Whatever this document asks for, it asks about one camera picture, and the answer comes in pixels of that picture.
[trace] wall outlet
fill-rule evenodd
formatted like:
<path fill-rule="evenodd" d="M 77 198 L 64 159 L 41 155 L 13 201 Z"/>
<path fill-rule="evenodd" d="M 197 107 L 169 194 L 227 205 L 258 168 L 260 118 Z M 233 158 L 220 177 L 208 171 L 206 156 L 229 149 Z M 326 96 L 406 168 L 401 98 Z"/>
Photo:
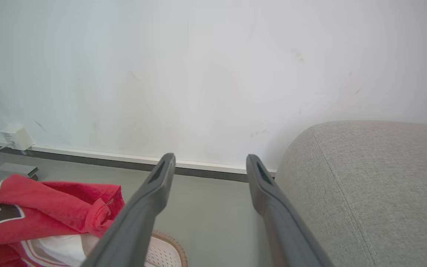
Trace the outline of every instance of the wall outlet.
<path fill-rule="evenodd" d="M 2 130 L 1 134 L 7 143 L 14 142 L 13 145 L 9 146 L 12 149 L 26 150 L 34 144 L 29 133 L 20 125 L 10 126 Z"/>

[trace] white cable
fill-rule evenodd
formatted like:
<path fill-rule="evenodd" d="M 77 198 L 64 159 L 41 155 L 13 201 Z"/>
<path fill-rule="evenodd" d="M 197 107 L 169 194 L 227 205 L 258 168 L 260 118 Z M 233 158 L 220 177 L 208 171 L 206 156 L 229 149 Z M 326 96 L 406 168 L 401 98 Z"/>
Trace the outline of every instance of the white cable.
<path fill-rule="evenodd" d="M 14 141 L 11 141 L 9 144 L 5 144 L 4 146 L 0 147 L 0 150 L 10 145 L 14 145 Z"/>

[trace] white perforated surface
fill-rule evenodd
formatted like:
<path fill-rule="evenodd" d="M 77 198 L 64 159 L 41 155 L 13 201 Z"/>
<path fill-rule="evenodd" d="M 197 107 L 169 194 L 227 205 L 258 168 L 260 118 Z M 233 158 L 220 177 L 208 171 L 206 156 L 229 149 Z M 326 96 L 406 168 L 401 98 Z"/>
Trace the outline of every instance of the white perforated surface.
<path fill-rule="evenodd" d="M 177 250 L 168 242 L 151 237 L 146 262 L 156 267 L 181 267 L 181 258 Z"/>

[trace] sofa seam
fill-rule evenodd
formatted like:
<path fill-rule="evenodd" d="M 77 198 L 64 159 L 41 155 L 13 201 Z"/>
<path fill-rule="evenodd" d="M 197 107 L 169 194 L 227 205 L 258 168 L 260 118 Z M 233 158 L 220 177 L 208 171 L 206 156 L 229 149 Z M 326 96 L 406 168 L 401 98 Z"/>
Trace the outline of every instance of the sofa seam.
<path fill-rule="evenodd" d="M 321 148 L 321 146 L 319 145 L 319 142 L 317 141 L 317 138 L 315 137 L 315 128 L 316 128 L 316 126 L 312 127 L 312 137 L 314 138 L 314 141 L 315 141 L 315 143 L 316 143 L 317 147 L 319 148 L 319 152 L 322 154 L 322 158 L 324 159 L 324 161 L 325 161 L 325 163 L 326 163 L 327 167 L 329 168 L 330 173 L 332 174 L 332 177 L 333 177 L 333 179 L 334 179 L 334 181 L 335 181 L 335 184 L 337 184 L 337 187 L 339 188 L 339 192 L 338 192 L 338 193 L 339 193 L 339 194 L 340 194 L 340 196 L 342 197 L 342 201 L 341 201 L 342 208 L 344 209 L 345 214 L 347 215 L 347 218 L 349 219 L 349 223 L 350 223 L 350 224 L 351 224 L 351 226 L 352 226 L 352 230 L 354 231 L 354 235 L 355 235 L 355 237 L 357 238 L 357 240 L 358 240 L 358 242 L 359 242 L 359 244 L 360 244 L 360 248 L 361 248 L 361 250 L 362 250 L 362 252 L 363 252 L 363 255 L 365 256 L 365 260 L 367 261 L 367 265 L 368 265 L 368 266 L 370 266 L 370 261 L 369 261 L 369 259 L 368 259 L 368 257 L 367 257 L 367 254 L 366 254 L 366 252 L 365 252 L 365 250 L 364 250 L 364 248 L 363 248 L 363 246 L 362 246 L 362 243 L 364 243 L 364 244 L 365 244 L 365 246 L 366 246 L 366 248 L 367 248 L 367 251 L 368 251 L 368 254 L 369 254 L 369 256 L 370 256 L 370 258 L 371 258 L 371 260 L 372 260 L 372 263 L 373 263 L 373 265 L 374 265 L 374 266 L 376 266 L 375 261 L 374 261 L 374 259 L 373 259 L 373 256 L 372 256 L 372 254 L 371 254 L 371 252 L 370 252 L 370 248 L 368 247 L 367 242 L 365 241 L 365 238 L 364 238 L 364 236 L 363 236 L 363 233 L 361 232 L 360 224 L 357 222 L 357 218 L 355 218 L 354 211 L 353 211 L 353 210 L 352 210 L 352 208 L 350 207 L 350 204 L 349 204 L 349 202 L 347 201 L 347 198 L 345 197 L 344 190 L 343 190 L 343 189 L 341 188 L 341 186 L 340 186 L 339 179 L 337 179 L 337 176 L 336 176 L 336 175 L 334 174 L 334 172 L 332 171 L 332 168 L 331 168 L 331 166 L 330 166 L 330 164 L 329 164 L 329 161 L 327 161 L 327 159 L 325 158 L 324 152 L 322 151 L 322 148 Z M 345 208 L 345 206 L 344 206 L 344 202 L 345 202 L 345 204 L 347 205 L 347 208 L 349 209 L 349 211 L 350 211 L 350 213 L 351 213 L 351 215 L 352 215 L 352 218 L 354 219 L 354 221 L 355 221 L 355 223 L 356 223 L 356 225 L 357 225 L 357 228 L 358 228 L 358 231 L 359 231 L 359 233 L 360 233 L 361 239 L 360 239 L 360 238 L 359 238 L 359 236 L 357 235 L 357 231 L 354 229 L 354 224 L 352 223 L 352 219 L 351 219 L 351 217 L 349 216 L 348 212 L 346 211 L 346 208 Z"/>

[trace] beige rim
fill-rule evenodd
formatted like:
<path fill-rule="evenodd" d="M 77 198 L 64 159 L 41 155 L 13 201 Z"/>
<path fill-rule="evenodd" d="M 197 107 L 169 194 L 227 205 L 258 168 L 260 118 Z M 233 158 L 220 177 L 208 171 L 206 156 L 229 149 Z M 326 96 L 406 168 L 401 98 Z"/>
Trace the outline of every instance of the beige rim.
<path fill-rule="evenodd" d="M 153 231 L 151 235 L 159 240 L 163 240 L 164 242 L 168 242 L 169 244 L 171 244 L 176 249 L 176 251 L 179 254 L 179 257 L 181 258 L 182 267 L 188 267 L 187 257 L 185 256 L 185 252 L 182 249 L 181 244 L 179 244 L 177 240 L 159 231 Z"/>

